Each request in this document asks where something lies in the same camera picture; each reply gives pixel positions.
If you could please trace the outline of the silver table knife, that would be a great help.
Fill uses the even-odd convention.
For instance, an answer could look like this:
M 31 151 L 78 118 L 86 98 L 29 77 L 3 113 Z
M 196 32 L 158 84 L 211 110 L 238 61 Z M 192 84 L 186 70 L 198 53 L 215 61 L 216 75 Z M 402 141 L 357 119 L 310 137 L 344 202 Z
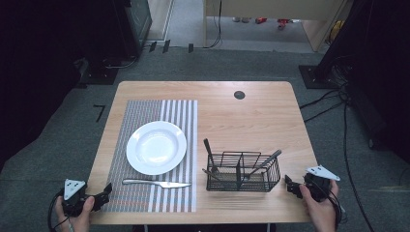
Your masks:
M 178 188 L 186 188 L 186 187 L 191 186 L 191 184 L 187 184 L 187 183 L 149 181 L 149 180 L 137 180 L 137 179 L 124 179 L 122 181 L 122 184 L 123 185 L 131 185 L 131 184 L 155 185 L 163 189 L 178 189 Z

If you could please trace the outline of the light wooden cabinet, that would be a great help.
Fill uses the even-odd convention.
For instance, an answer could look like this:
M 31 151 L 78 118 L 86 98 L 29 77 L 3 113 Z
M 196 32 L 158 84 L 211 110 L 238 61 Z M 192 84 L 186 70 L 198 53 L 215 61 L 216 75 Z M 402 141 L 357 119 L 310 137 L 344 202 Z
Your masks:
M 300 19 L 313 51 L 318 51 L 338 20 L 348 17 L 354 0 L 202 0 L 203 44 L 209 16 Z

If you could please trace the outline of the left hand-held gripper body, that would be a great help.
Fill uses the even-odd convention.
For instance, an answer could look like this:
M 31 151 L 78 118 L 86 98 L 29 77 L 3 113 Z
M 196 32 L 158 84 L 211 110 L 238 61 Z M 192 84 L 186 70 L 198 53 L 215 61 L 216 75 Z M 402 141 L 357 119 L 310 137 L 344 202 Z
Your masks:
M 63 212 L 67 217 L 78 217 L 85 202 L 85 181 L 66 179 L 63 192 Z

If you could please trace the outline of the person's left hand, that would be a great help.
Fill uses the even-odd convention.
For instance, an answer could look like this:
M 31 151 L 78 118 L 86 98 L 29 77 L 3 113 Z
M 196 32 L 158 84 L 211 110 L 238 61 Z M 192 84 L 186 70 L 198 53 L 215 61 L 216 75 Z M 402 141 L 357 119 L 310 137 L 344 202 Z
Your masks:
M 89 232 L 91 224 L 91 212 L 95 198 L 90 196 L 86 199 L 81 214 L 78 217 L 67 218 L 62 206 L 63 197 L 58 196 L 55 204 L 55 213 L 58 218 L 60 232 Z

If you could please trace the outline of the dark-handled utensil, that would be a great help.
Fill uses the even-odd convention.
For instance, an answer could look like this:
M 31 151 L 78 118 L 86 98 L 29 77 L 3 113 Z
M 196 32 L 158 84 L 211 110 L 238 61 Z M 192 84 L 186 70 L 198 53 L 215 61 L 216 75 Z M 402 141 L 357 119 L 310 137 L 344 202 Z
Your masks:
M 202 171 L 207 174 L 209 177 L 213 178 L 216 181 L 222 181 L 222 179 L 220 179 L 216 174 L 213 174 L 211 171 L 202 168 Z

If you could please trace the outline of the dark-handled fork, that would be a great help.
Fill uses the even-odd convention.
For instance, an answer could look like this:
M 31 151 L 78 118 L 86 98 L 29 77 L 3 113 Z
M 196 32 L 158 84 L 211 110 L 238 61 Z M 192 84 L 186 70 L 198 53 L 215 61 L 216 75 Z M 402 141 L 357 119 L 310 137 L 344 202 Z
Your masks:
M 211 165 L 211 172 L 212 172 L 212 173 L 218 173 L 219 170 L 218 170 L 217 166 L 215 165 L 213 153 L 212 153 L 211 146 L 210 146 L 210 144 L 209 144 L 208 138 L 205 138 L 205 139 L 203 140 L 203 142 L 204 142 L 204 145 L 205 145 L 205 149 L 206 149 L 206 151 L 207 151 L 207 153 L 208 153 L 209 160 L 211 161 L 211 164 L 212 164 L 212 165 Z

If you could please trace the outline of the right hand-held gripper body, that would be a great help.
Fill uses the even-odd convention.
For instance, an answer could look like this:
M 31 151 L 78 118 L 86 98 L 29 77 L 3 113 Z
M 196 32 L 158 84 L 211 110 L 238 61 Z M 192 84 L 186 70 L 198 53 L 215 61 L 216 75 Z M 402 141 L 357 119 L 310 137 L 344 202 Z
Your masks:
M 305 185 L 310 191 L 311 197 L 320 202 L 330 194 L 330 181 L 339 181 L 338 175 L 325 168 L 323 165 L 308 167 L 304 177 Z

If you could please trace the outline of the dark glass cabinet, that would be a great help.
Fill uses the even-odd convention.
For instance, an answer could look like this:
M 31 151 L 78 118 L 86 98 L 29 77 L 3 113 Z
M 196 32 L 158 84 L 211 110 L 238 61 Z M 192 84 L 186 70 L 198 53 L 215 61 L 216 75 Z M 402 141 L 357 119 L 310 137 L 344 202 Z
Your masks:
M 124 0 L 131 56 L 138 57 L 152 25 L 148 0 Z

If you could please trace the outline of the person's right hand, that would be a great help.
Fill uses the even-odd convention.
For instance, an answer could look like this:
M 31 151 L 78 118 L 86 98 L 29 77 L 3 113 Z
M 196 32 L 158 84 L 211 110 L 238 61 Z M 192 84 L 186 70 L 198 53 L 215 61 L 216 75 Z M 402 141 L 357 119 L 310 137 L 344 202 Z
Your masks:
M 329 199 L 316 202 L 305 185 L 299 185 L 299 189 L 303 196 L 303 204 L 307 215 L 311 219 L 315 232 L 337 232 L 337 213 L 332 202 Z

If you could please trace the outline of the dark-handled spoon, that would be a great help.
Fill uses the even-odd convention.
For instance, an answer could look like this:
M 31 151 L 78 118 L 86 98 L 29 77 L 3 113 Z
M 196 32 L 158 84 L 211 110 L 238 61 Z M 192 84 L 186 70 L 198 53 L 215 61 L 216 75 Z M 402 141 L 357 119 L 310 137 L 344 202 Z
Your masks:
M 271 162 L 271 161 L 273 161 L 274 159 L 276 159 L 279 155 L 281 155 L 281 153 L 282 153 L 282 150 L 281 150 L 281 149 L 276 150 L 276 151 L 275 151 L 273 154 L 271 154 L 266 160 L 264 160 L 259 166 L 253 168 L 253 170 L 252 170 L 249 174 L 247 174 L 247 175 L 244 177 L 244 180 L 249 180 L 249 179 L 250 179 L 250 176 L 251 176 L 253 173 L 255 173 L 255 172 L 258 171 L 259 169 L 263 168 L 263 167 L 264 167 L 265 165 L 267 165 L 269 162 Z

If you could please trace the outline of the black stand base plate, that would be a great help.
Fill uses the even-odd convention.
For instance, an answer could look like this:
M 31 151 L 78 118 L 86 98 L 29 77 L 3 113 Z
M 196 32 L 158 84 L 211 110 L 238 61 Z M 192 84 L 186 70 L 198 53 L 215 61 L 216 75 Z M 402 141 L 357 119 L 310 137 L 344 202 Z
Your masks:
M 77 88 L 86 88 L 88 85 L 112 85 L 115 81 L 117 69 L 87 68 L 76 84 Z
M 307 89 L 337 89 L 338 84 L 330 71 L 320 66 L 300 65 L 299 71 Z

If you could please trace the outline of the striped woven placemat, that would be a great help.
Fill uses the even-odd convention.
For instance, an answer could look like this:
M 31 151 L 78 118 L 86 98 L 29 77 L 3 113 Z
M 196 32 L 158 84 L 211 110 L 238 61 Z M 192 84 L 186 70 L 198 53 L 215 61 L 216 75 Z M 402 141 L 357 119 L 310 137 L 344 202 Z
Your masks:
M 128 101 L 107 181 L 112 184 L 107 213 L 191 213 L 196 210 L 197 171 L 197 101 L 133 100 Z M 134 170 L 126 156 L 131 135 L 141 126 L 165 121 L 179 127 L 188 147 L 182 161 L 161 175 L 145 175 Z M 124 179 L 165 181 L 191 184 L 186 188 L 161 188 L 155 185 L 123 185 Z

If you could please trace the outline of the white round plate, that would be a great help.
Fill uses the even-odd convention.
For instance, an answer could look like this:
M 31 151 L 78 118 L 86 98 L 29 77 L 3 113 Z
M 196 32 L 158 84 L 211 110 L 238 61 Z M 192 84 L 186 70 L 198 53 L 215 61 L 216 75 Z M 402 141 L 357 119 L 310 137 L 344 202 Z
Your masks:
M 131 167 L 145 175 L 174 169 L 186 155 L 188 142 L 176 125 L 155 121 L 138 128 L 129 138 L 126 156 Z

